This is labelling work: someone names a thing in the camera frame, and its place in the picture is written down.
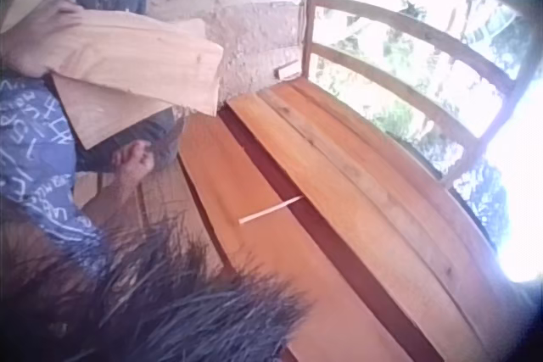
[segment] hair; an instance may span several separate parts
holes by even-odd
[[[301,296],[257,270],[210,271],[203,244],[174,245],[171,227],[155,229],[123,237],[94,278],[62,256],[20,261],[3,242],[3,360],[278,358],[307,310]]]

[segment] blue patterned shirt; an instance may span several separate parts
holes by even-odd
[[[57,98],[43,81],[0,82],[0,193],[17,203],[69,255],[92,268],[100,231],[76,207],[76,145]]]

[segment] tree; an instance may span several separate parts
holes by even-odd
[[[510,230],[507,190],[502,184],[501,172],[481,159],[454,187],[488,232],[490,240],[500,247]]]

